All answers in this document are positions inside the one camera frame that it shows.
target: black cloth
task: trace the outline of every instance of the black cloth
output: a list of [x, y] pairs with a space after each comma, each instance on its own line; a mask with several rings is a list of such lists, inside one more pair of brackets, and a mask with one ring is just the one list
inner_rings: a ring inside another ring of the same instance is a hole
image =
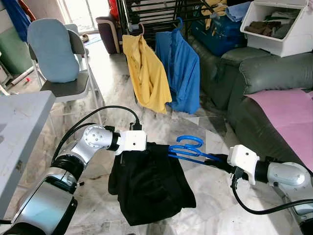
[[130, 225], [172, 217], [181, 208], [196, 207], [178, 159], [168, 157], [168, 145], [148, 143], [146, 151], [125, 151], [115, 157], [109, 193], [118, 195]]

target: tile floor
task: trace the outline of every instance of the tile floor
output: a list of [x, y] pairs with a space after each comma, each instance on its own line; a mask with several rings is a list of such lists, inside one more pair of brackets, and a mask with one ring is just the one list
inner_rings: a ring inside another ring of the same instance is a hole
[[[238, 144], [236, 135], [224, 117], [200, 108], [188, 115], [172, 111], [156, 114], [140, 107], [134, 99], [131, 80], [124, 55], [108, 55], [103, 43], [88, 46], [90, 65], [106, 105], [124, 105], [132, 108], [139, 116], [148, 141], [174, 144], [179, 135], [194, 135], [205, 142], [202, 150], [207, 153], [228, 153], [228, 148]], [[20, 82], [12, 88], [20, 93], [34, 92], [39, 88], [31, 74], [31, 82]], [[54, 148], [64, 132], [81, 117], [94, 109], [91, 96], [88, 98], [55, 104], [52, 119], [58, 138], [51, 133], [47, 123], [40, 134], [26, 170], [16, 189], [5, 219], [14, 216], [16, 203], [28, 187], [49, 166]], [[106, 125], [120, 129], [129, 127], [132, 115], [123, 110], [102, 112]], [[232, 195], [231, 179], [227, 173], [212, 167], [181, 161], [186, 179], [193, 190], [197, 207], [182, 209], [172, 218], [140, 226], [129, 226], [120, 211], [117, 196], [108, 193], [108, 178], [114, 155], [109, 151], [99, 151], [82, 176], [85, 185], [78, 188], [75, 198], [77, 211], [69, 225], [67, 235], [297, 235], [299, 229], [288, 211], [271, 215], [252, 215], [244, 211]], [[265, 184], [250, 186], [240, 181], [238, 194], [246, 205], [261, 210], [282, 203], [276, 193]]]

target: metal rack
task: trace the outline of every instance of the metal rack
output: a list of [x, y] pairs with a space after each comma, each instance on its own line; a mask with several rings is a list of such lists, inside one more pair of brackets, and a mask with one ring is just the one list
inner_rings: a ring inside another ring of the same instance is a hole
[[196, 6], [214, 12], [205, 0], [117, 0], [122, 33], [139, 35], [142, 31], [138, 23], [145, 28], [144, 38], [150, 46], [155, 44], [157, 32], [172, 31], [177, 27], [181, 17], [185, 22], [185, 39], [188, 39], [189, 23], [195, 20], [207, 19], [210, 16], [195, 17], [199, 11]]

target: pink cloth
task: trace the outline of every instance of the pink cloth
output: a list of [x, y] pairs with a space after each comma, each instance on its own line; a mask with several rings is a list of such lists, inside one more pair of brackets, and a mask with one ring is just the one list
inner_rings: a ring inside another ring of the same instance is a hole
[[249, 94], [307, 168], [313, 171], [313, 93], [300, 89]]

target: green cloth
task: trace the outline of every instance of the green cloth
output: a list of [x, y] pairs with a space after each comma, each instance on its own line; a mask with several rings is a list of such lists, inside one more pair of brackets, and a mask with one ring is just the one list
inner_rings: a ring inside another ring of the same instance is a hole
[[0, 59], [11, 74], [21, 74], [32, 66], [28, 46], [13, 27], [0, 34], [0, 51]]

